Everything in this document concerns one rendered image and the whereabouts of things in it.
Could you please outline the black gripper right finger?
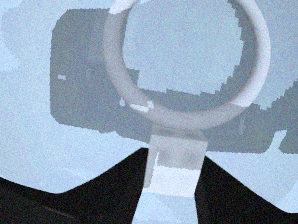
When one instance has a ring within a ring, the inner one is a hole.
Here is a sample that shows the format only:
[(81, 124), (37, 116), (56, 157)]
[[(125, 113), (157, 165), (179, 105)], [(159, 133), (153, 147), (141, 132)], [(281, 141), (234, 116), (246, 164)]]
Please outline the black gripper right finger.
[(206, 156), (194, 197), (198, 224), (298, 224), (298, 213), (270, 204)]

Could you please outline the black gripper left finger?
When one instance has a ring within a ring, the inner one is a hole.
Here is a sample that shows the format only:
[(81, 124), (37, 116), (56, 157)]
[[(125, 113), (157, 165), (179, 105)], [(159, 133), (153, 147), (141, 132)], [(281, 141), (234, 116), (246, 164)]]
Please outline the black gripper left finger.
[(63, 193), (0, 177), (1, 224), (132, 224), (144, 189), (149, 148)]

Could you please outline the grey metal ring with small tab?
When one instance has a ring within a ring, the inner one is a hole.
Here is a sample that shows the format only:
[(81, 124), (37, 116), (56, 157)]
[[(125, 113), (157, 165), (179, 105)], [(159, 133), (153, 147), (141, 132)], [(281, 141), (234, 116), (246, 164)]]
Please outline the grey metal ring with small tab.
[(254, 56), (249, 76), (237, 93), (225, 103), (200, 112), (181, 112), (162, 107), (138, 88), (122, 59), (122, 28), (138, 0), (114, 0), (102, 31), (102, 60), (110, 83), (122, 100), (152, 121), (144, 192), (193, 197), (201, 175), (208, 141), (201, 129), (225, 124), (246, 111), (265, 84), (270, 67), (270, 36), (265, 18), (254, 0), (233, 0), (249, 22)]

